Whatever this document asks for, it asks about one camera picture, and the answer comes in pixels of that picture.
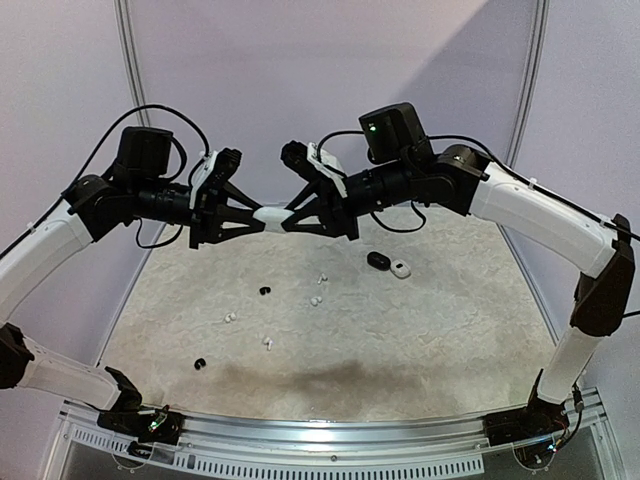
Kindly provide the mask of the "white oval charging case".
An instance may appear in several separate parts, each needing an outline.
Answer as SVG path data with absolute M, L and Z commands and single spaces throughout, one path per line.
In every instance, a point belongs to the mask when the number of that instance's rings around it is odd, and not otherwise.
M 283 223 L 294 214 L 286 208 L 262 206 L 253 212 L 252 217 L 264 225 L 264 230 L 270 233 L 285 233 Z

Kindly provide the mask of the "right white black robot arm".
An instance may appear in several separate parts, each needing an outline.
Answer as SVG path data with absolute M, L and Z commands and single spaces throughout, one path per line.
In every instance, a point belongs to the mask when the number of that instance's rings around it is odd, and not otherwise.
M 598 344 L 621 325 L 635 276 L 627 220 L 592 213 L 502 164 L 462 137 L 435 153 L 415 108 L 389 105 L 359 119 L 372 168 L 351 176 L 324 159 L 320 145 L 297 141 L 283 163 L 307 181 L 288 204 L 282 227 L 329 237 L 358 236 L 357 219 L 406 201 L 443 206 L 515 230 L 575 265 L 574 307 L 549 364 L 533 387 L 517 427 L 537 436 L 556 417 Z

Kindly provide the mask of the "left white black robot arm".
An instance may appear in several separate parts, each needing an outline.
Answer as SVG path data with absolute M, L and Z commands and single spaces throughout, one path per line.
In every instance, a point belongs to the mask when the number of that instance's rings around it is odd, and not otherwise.
M 264 231 L 268 208 L 230 182 L 240 151 L 204 154 L 190 184 L 181 185 L 167 174 L 170 153 L 178 146 L 170 131 L 125 128 L 112 166 L 73 181 L 45 219 L 2 255 L 2 388 L 37 389 L 83 402 L 109 412 L 128 434 L 148 426 L 141 395 L 124 374 L 49 352 L 9 318 L 59 266 L 119 225 L 138 219 L 178 224 L 188 228 L 192 248 Z

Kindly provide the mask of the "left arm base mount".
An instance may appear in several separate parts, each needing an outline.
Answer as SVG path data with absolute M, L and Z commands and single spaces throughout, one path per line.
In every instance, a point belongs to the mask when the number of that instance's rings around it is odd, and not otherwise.
M 139 443 L 176 446 L 186 417 L 167 406 L 145 411 L 103 412 L 97 425 L 115 433 L 135 437 Z

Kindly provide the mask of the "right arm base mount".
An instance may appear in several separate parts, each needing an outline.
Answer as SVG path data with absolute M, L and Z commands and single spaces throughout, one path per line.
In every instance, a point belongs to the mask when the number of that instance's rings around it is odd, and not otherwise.
M 569 431 L 569 418 L 565 404 L 552 404 L 534 398 L 524 407 L 498 411 L 482 417 L 483 432 L 491 446 L 503 445 L 551 436 L 561 431 L 561 436 L 554 440 L 552 449 L 559 449 L 567 443 L 579 429 L 584 410 L 584 402 L 574 403 L 578 420 L 573 431 Z

